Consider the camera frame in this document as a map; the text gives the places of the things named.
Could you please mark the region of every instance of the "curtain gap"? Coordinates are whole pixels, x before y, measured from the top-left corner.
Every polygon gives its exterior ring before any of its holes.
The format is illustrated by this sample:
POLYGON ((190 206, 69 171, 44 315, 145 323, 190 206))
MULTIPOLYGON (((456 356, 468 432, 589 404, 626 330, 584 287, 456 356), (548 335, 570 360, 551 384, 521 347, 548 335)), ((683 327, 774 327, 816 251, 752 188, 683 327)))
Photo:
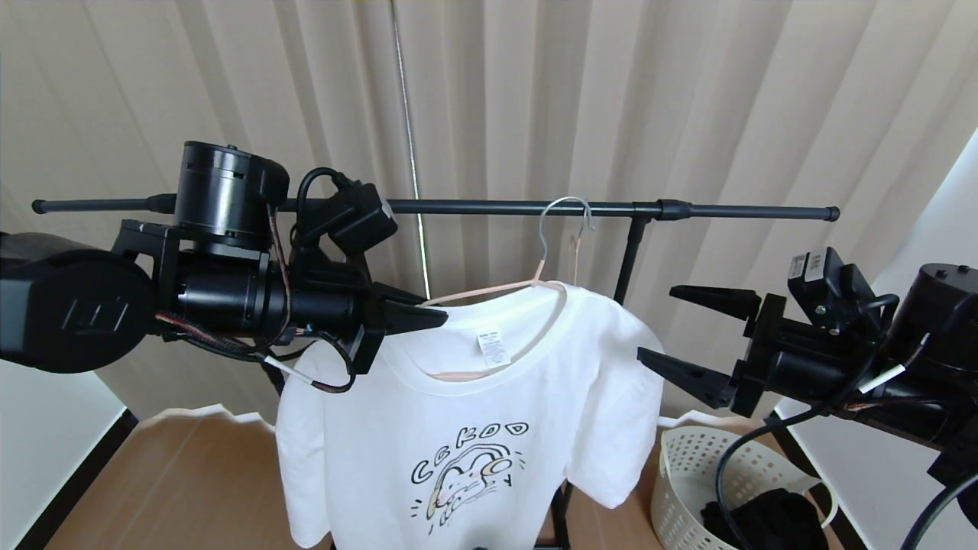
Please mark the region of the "curtain gap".
MULTIPOLYGON (((408 157, 411 159, 411 184, 415 199, 421 198, 421 190, 418 186, 418 166, 415 158, 415 141, 411 134, 411 109, 408 105, 408 85, 404 77, 404 60, 401 57, 401 34, 397 27, 397 10, 394 8, 394 0, 390 0, 390 18, 394 23, 394 47, 397 53, 397 69, 401 79, 401 98, 404 100, 404 126, 408 133, 408 157)), ((421 214, 418 217, 418 245, 421 251, 422 260, 422 279, 424 280, 424 297, 431 298, 431 285, 428 282, 427 253, 424 249, 424 221, 421 214)))

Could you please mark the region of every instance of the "neckline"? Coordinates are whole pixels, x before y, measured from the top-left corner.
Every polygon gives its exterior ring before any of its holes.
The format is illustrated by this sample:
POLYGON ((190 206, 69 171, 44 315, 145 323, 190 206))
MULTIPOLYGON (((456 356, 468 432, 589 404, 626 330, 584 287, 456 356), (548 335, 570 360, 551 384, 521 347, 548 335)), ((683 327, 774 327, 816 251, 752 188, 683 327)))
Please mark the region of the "neckline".
POLYGON ((499 372, 475 380, 438 380, 418 367, 414 357, 401 345, 399 339, 390 339, 396 343, 395 349, 391 350, 392 353, 386 354, 384 359, 394 374, 409 388, 433 395, 467 395, 488 390, 512 380, 539 363, 540 358, 545 356, 555 343, 566 334, 567 329, 577 317, 581 290, 560 281, 553 282, 563 286, 566 292, 557 292, 547 287, 529 287, 480 303, 432 307, 432 309, 448 313, 448 321, 439 328, 430 329, 432 331, 476 328, 488 324, 486 321, 488 315, 503 311, 512 313, 521 309, 531 310, 544 307, 547 304, 559 307, 556 319, 540 335, 538 341, 524 349, 513 363, 499 372))

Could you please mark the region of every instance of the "t-shirt sleeve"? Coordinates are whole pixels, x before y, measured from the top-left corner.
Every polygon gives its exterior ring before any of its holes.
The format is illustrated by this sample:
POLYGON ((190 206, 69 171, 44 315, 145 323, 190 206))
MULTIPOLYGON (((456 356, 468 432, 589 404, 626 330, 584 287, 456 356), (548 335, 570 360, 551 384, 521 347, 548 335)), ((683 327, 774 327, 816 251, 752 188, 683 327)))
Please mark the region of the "t-shirt sleeve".
POLYGON ((605 508, 625 501, 655 443, 662 377, 636 358, 662 344, 623 308, 602 330, 601 366, 589 390, 567 479, 605 508))
MULTIPOLYGON (((334 355, 328 344, 315 343, 302 354, 295 368, 313 379, 322 380, 321 371, 329 365, 321 363, 330 362, 334 355)), ((321 391, 289 377, 282 391, 275 426, 289 530, 292 540, 302 548, 315 546, 330 531, 326 509, 323 396, 321 391)))

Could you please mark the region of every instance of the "curtain fold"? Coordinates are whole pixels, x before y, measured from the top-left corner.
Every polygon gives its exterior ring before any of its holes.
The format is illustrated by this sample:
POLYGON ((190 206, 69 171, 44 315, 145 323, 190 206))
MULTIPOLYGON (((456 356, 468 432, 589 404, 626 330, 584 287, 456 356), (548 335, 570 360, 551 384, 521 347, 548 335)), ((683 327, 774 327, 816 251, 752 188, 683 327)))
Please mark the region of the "curtain fold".
MULTIPOLYGON (((175 192, 186 140, 317 165, 410 198, 404 100, 385 2, 0 2, 3 225, 111 246, 120 217, 37 216, 34 199, 175 192)), ((333 193, 324 178, 310 196, 333 193)), ((283 214, 287 231, 294 215, 283 214)), ((376 280, 422 293, 416 219, 368 252, 376 280)), ((335 248, 324 239, 328 251, 335 248)), ((146 338, 99 376, 137 416, 221 402, 273 421, 256 365, 146 338)))
MULTIPOLYGON (((788 261, 821 246, 872 280, 978 125, 973 2, 395 0, 395 14, 425 196, 841 206, 834 224, 646 230, 626 306, 669 352, 727 372, 742 327, 670 287, 786 294, 788 261)), ((535 223, 426 216, 432 292, 526 278, 535 223)), ((584 286, 610 295, 627 226, 586 236, 584 286)), ((548 227, 547 275, 566 279, 577 221, 548 227)), ((696 403, 671 389, 666 405, 696 403)))

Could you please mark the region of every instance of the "white wall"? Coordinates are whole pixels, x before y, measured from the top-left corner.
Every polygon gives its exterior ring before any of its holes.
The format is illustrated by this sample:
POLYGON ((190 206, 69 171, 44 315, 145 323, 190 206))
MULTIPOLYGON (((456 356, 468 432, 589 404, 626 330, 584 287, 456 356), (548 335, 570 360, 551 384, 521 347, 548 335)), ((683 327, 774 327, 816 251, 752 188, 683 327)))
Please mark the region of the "white wall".
POLYGON ((125 407, 94 373, 0 360, 0 549, 13 549, 125 407))
MULTIPOLYGON (((910 237, 876 279, 876 293, 903 296, 925 263, 978 266, 978 133, 971 138, 910 237)), ((859 264, 857 257, 843 258, 859 264)), ((785 400, 783 416, 808 407, 785 400)), ((835 418, 818 418, 792 429, 824 479, 842 500, 846 515, 870 549, 898 548, 917 514, 941 490, 927 476, 937 452, 835 418)), ((956 504, 945 509, 920 548, 974 549, 978 530, 956 504)))

